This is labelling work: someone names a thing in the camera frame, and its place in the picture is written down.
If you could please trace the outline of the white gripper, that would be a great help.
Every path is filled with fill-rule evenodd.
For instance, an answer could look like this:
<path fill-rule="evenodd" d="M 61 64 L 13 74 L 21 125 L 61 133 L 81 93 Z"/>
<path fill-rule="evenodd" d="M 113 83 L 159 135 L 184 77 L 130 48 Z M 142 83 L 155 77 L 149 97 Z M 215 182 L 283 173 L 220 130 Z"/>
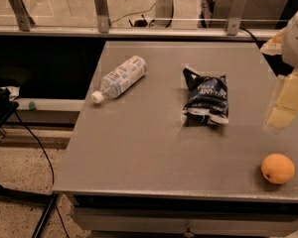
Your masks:
<path fill-rule="evenodd" d="M 282 54 L 285 63 L 298 67 L 298 11 L 285 28 L 269 39 L 260 51 L 269 56 Z M 267 108 L 264 130 L 282 131 L 298 115 L 298 68 L 287 76 L 278 75 Z"/>

